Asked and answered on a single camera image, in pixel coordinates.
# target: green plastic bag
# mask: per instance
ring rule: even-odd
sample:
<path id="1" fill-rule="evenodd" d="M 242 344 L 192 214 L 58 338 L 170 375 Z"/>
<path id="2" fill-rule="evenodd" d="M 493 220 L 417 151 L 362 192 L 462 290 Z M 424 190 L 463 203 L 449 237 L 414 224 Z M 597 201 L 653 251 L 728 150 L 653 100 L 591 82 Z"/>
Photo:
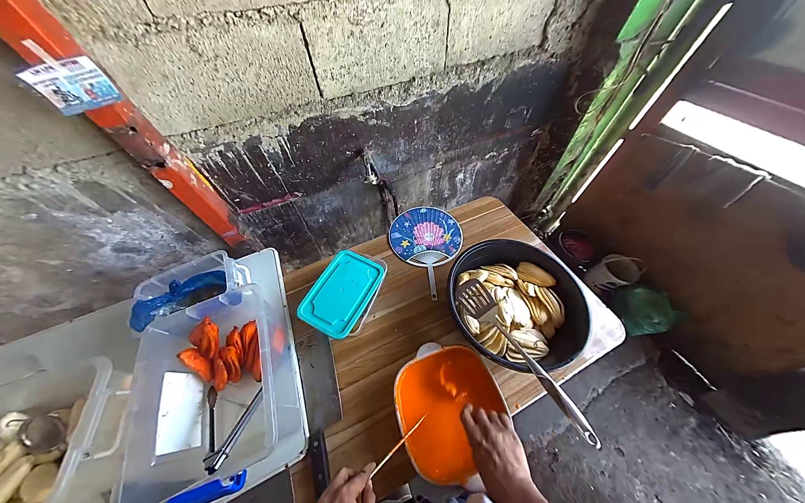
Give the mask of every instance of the green plastic bag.
<path id="1" fill-rule="evenodd" d="M 682 316 L 670 305 L 665 292 L 643 285 L 617 290 L 611 301 L 611 309 L 620 317 L 629 336 L 663 334 Z"/>

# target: metal tongs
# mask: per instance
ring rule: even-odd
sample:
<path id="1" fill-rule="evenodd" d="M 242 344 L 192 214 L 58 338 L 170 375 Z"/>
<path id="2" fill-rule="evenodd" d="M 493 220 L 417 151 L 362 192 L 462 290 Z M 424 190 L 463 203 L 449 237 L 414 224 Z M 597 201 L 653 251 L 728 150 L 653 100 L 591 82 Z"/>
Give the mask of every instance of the metal tongs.
<path id="1" fill-rule="evenodd" d="M 253 395 L 251 403 L 244 409 L 244 414 L 240 415 L 238 422 L 232 427 L 232 431 L 229 431 L 229 436 L 225 437 L 225 440 L 223 440 L 223 445 L 221 445 L 216 452 L 204 458 L 204 470 L 207 472 L 207 475 L 215 474 L 217 470 L 219 470 L 219 467 L 229 458 L 229 453 L 232 451 L 235 443 L 238 442 L 238 439 L 240 439 L 241 432 L 247 427 L 247 423 L 251 422 L 253 414 L 257 411 L 261 403 L 263 403 L 262 387 L 257 390 L 257 394 Z"/>

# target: hand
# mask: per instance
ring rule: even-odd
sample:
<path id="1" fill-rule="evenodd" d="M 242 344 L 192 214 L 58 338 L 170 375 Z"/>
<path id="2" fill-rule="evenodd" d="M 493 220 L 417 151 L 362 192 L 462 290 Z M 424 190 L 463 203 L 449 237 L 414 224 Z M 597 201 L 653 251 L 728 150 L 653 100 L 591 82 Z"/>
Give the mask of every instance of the hand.
<path id="1" fill-rule="evenodd" d="M 489 497 L 497 503 L 545 502 L 530 476 L 527 454 L 514 431 L 512 418 L 487 413 L 471 404 L 462 410 L 462 424 L 471 443 L 474 463 Z"/>
<path id="2" fill-rule="evenodd" d="M 375 503 L 375 491 L 368 478 L 374 469 L 374 463 L 366 464 L 358 473 L 342 468 L 319 497 L 319 503 Z"/>

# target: bamboo skewer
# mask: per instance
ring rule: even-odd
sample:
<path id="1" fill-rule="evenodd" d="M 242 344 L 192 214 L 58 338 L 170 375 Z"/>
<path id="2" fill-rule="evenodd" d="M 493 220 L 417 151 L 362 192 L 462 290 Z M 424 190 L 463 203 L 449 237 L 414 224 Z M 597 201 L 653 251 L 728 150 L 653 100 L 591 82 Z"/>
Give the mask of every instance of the bamboo skewer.
<path id="1" fill-rule="evenodd" d="M 405 443 L 405 440 L 408 439 L 409 435 L 411 435 L 415 431 L 415 429 L 417 429 L 421 425 L 421 423 L 424 421 L 424 418 L 426 417 L 428 417 L 428 415 L 422 415 L 421 419 L 419 419 L 418 422 L 415 423 L 415 426 L 412 426 L 409 432 L 405 434 L 405 437 L 402 437 L 402 440 L 396 442 L 394 448 L 390 449 L 390 452 L 388 452 L 387 455 L 384 456 L 384 459 L 382 459 L 381 462 L 377 464 L 375 469 L 372 470 L 371 475 L 368 476 L 369 480 L 371 480 L 371 478 L 375 476 L 377 471 L 381 469 L 381 466 L 384 466 L 384 463 L 386 463 L 387 460 L 390 459 L 390 456 L 393 455 L 394 452 L 396 452 L 396 450 L 399 449 L 403 443 Z"/>

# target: concrete floor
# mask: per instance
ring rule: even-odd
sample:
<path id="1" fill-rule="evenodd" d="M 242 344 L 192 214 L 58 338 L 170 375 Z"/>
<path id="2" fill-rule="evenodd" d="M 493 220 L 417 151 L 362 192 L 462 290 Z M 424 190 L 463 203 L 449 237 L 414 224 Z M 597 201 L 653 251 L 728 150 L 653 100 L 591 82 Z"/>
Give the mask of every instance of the concrete floor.
<path id="1" fill-rule="evenodd" d="M 547 396 L 514 417 L 550 503 L 805 503 L 805 481 L 766 442 L 734 437 L 667 384 L 648 340 L 628 340 L 564 388 L 600 451 Z M 411 487 L 434 502 L 449 495 L 423 481 Z"/>

